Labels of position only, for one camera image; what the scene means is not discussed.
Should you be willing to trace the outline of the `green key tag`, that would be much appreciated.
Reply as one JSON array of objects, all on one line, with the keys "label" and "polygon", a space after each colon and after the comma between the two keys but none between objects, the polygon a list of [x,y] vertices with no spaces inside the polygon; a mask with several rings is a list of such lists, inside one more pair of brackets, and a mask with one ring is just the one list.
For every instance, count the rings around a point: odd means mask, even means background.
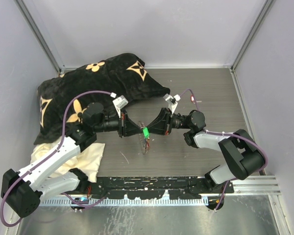
[{"label": "green key tag", "polygon": [[148,139],[149,138],[149,130],[147,127],[144,127],[143,128],[143,135],[144,135],[144,138],[145,139]]}]

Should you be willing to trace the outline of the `red key tag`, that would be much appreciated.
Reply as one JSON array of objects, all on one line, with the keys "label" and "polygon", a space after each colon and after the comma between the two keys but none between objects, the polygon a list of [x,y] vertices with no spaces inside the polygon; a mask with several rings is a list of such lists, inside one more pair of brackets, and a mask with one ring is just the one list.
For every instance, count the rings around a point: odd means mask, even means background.
[{"label": "red key tag", "polygon": [[191,102],[193,104],[196,104],[196,103],[201,103],[202,101],[201,100],[196,100],[195,97],[193,95],[191,95]]}]

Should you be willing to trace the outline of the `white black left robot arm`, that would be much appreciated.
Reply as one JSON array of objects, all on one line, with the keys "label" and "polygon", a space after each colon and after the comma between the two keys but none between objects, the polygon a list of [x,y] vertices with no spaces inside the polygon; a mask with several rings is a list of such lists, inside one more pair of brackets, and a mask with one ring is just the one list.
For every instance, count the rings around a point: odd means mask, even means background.
[{"label": "white black left robot arm", "polygon": [[51,178],[61,165],[82,153],[97,139],[97,133],[116,131],[121,137],[142,133],[141,126],[128,118],[126,111],[108,117],[100,103],[91,103],[82,115],[82,123],[69,130],[64,138],[45,156],[15,172],[6,171],[2,179],[2,204],[8,204],[20,217],[32,214],[41,202],[58,194],[75,191],[83,194],[88,189],[88,177],[78,168],[62,176]]}]

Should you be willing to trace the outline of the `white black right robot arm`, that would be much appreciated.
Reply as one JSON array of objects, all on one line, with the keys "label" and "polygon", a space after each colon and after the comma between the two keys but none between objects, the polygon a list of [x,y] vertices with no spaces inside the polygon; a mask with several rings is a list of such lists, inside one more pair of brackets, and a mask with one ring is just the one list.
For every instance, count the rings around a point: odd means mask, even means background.
[{"label": "white black right robot arm", "polygon": [[215,193],[224,183],[244,180],[268,164],[264,150],[259,147],[247,131],[212,132],[206,129],[205,116],[198,110],[188,115],[173,114],[168,108],[161,109],[147,129],[152,134],[169,135],[172,129],[186,129],[183,134],[186,144],[193,148],[206,148],[222,153],[225,163],[204,175],[206,189]]}]

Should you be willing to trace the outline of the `black floral plush blanket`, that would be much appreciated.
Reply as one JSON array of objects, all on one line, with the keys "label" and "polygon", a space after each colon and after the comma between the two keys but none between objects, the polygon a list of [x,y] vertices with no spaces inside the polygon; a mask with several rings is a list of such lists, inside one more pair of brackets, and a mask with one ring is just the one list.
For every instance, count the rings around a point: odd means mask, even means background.
[{"label": "black floral plush blanket", "polygon": [[112,97],[106,92],[123,95],[128,102],[169,94],[170,89],[153,79],[144,66],[137,55],[123,53],[42,82],[37,89],[40,132],[34,145],[58,140],[63,122],[67,128],[81,123],[90,103],[99,102],[106,114],[115,115]]}]

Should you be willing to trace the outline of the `cream white cloth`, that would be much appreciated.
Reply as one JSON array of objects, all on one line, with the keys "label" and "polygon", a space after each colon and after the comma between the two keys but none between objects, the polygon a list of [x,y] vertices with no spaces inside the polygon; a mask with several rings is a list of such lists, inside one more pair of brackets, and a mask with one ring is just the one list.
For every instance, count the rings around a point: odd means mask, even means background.
[{"label": "cream white cloth", "polygon": [[[58,138],[52,143],[43,143],[36,145],[31,154],[30,163],[34,163],[39,160],[51,150],[55,148],[60,142]],[[61,165],[54,173],[50,175],[51,178],[56,178],[58,176],[64,175],[70,169],[78,168],[88,177],[88,181],[91,183],[97,182],[97,174],[100,166],[101,159],[103,157],[105,144],[104,143],[93,143],[88,148],[86,148],[82,153],[72,157]]]}]

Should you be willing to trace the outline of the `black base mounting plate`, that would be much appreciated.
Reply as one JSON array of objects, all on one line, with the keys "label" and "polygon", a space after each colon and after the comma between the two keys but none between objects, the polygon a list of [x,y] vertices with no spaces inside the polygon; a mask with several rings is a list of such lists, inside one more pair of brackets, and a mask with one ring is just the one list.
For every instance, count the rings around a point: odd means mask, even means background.
[{"label": "black base mounting plate", "polygon": [[89,195],[94,199],[103,197],[123,199],[125,196],[134,200],[160,199],[165,193],[174,199],[200,199],[204,194],[222,193],[224,186],[208,188],[205,179],[197,176],[168,176],[168,177],[97,177],[95,183],[86,182],[66,194]]}]

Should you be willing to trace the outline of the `left aluminium frame post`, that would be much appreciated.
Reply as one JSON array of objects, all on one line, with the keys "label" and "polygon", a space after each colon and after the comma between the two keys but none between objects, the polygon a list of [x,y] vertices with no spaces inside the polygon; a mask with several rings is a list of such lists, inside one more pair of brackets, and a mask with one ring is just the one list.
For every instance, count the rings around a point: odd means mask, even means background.
[{"label": "left aluminium frame post", "polygon": [[33,0],[15,0],[24,19],[28,23],[32,33],[38,40],[41,48],[46,54],[47,58],[59,74],[63,74],[66,67],[56,49],[52,38],[44,25],[44,22],[38,12]]}]

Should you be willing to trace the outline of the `aluminium frame post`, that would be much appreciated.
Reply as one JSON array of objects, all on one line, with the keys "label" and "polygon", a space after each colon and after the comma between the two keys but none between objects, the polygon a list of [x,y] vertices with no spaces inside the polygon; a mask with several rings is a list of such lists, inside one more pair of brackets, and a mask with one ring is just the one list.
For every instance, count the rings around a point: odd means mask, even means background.
[{"label": "aluminium frame post", "polygon": [[28,23],[32,33],[38,40],[41,48],[46,54],[47,58],[59,74],[63,74],[66,67],[56,49],[52,38],[44,25],[44,22],[38,12],[33,0],[15,0],[24,19]]},{"label": "aluminium frame post", "polygon": [[230,71],[234,72],[238,67],[240,61],[242,60],[245,52],[247,51],[249,45],[251,44],[252,40],[256,36],[258,30],[260,29],[261,25],[263,24],[266,16],[268,15],[270,9],[274,5],[275,0],[265,0],[263,6],[261,7],[260,12],[258,13],[246,39],[244,40],[232,66],[230,67]]}]

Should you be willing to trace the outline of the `right aluminium frame post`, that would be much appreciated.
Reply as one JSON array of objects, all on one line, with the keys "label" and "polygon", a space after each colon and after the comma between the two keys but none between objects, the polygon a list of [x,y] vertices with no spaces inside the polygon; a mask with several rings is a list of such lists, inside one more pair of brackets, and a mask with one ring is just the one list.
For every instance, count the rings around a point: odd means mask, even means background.
[{"label": "right aluminium frame post", "polygon": [[238,67],[240,61],[242,60],[245,52],[247,51],[249,45],[251,44],[252,40],[256,36],[258,30],[260,29],[261,25],[263,24],[266,16],[268,15],[270,9],[274,5],[275,0],[265,0],[263,6],[261,7],[260,12],[258,13],[246,39],[244,40],[232,66],[230,67],[230,71],[234,72]]}]

